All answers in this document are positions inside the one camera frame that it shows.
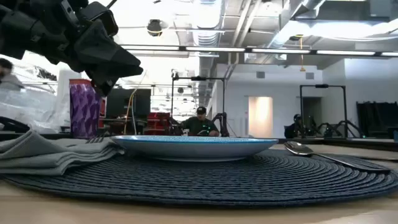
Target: spoon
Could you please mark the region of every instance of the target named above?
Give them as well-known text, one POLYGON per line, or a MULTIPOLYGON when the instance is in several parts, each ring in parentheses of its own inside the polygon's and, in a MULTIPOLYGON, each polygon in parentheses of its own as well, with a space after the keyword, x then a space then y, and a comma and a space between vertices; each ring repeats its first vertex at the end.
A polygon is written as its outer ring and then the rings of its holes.
POLYGON ((390 173, 389 169, 374 169, 374 168, 367 168, 365 166, 359 166, 359 165, 354 165, 354 164, 350 164, 349 162, 345 162, 345 161, 341 161, 329 156, 325 156, 323 154, 318 154, 315 153, 314 151, 312 151, 312 149, 310 149, 309 147, 300 144, 298 142, 294 142, 294 141, 288 141, 284 144, 285 148, 290 151, 292 154, 296 155, 296 156, 312 156, 312 155, 316 155, 316 156, 320 156, 323 157, 325 159, 329 159, 332 161, 335 161, 343 166, 346 167, 350 167, 352 169, 356 169, 359 171, 364 171, 364 172, 377 172, 377 173, 385 173, 388 174, 390 173))

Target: monitor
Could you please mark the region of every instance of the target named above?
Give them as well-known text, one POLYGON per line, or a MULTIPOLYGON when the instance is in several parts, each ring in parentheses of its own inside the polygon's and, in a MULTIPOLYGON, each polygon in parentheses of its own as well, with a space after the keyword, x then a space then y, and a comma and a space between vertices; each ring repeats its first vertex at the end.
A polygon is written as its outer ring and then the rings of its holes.
MULTIPOLYGON (((134 89, 113 89, 106 99, 106 117, 117 118, 125 116, 129 99, 134 89)), ((150 113, 150 89, 138 89, 134 94, 132 107, 135 116, 147 116, 150 113)))

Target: fork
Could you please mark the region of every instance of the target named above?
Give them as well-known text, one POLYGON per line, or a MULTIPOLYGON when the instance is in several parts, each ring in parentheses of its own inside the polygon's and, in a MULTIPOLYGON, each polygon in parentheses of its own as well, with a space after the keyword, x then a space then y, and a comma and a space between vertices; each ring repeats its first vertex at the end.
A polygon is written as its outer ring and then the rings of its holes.
POLYGON ((87 140, 86 144, 103 142, 106 134, 109 134, 109 133, 105 132, 103 134, 100 134, 100 135, 97 135, 97 136, 95 136, 93 138, 90 138, 89 140, 87 140))

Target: wooden table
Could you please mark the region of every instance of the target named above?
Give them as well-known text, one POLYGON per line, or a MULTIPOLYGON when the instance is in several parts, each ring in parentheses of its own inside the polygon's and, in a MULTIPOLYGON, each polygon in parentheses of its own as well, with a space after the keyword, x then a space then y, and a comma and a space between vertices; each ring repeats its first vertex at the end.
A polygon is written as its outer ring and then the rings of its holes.
MULTIPOLYGON (((395 157, 398 153, 333 146, 310 146, 317 152, 395 157)), ((379 162, 391 169, 398 164, 379 162)), ((396 224, 398 194, 333 205, 270 210, 198 210, 90 202, 51 197, 0 181, 0 224, 396 224)))

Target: cap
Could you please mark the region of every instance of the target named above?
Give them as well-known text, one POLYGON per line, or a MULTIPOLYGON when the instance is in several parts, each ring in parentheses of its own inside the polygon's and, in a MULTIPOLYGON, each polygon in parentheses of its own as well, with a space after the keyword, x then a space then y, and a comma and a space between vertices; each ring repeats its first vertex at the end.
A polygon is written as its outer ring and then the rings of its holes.
POLYGON ((197 114, 206 114, 206 108, 204 106, 199 106, 197 109, 197 114))
POLYGON ((294 115, 294 117, 293 117, 293 120, 294 121, 297 121, 297 120, 300 120, 301 119, 301 115, 300 114, 296 114, 296 115, 294 115))

